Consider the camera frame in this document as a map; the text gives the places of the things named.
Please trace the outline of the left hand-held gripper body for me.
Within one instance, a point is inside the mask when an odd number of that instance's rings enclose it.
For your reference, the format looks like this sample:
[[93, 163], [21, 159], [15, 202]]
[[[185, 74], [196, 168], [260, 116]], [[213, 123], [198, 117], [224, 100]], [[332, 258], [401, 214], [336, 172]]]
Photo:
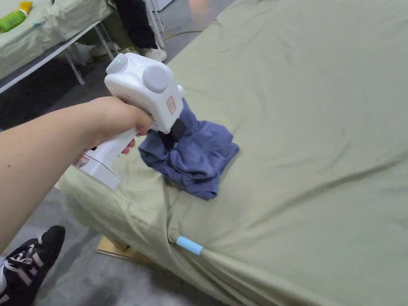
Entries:
[[[121, 53], [109, 64], [106, 73], [104, 83], [112, 96], [145, 111], [153, 121], [151, 130], [158, 134], [173, 132], [177, 142], [183, 137], [186, 125], [180, 116], [184, 89], [177, 84], [169, 67], [141, 55]], [[82, 153], [74, 166], [115, 189], [121, 178], [112, 166], [136, 132], [133, 128]]]

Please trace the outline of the person's left hand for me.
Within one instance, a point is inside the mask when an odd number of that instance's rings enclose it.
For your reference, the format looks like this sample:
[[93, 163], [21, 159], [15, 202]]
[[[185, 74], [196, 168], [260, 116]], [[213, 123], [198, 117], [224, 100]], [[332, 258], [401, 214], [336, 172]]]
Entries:
[[132, 138], [136, 135], [144, 136], [153, 122], [146, 112], [115, 97], [101, 97], [92, 100], [86, 103], [84, 111], [90, 121], [92, 131], [87, 149], [97, 147], [133, 128], [137, 132]]

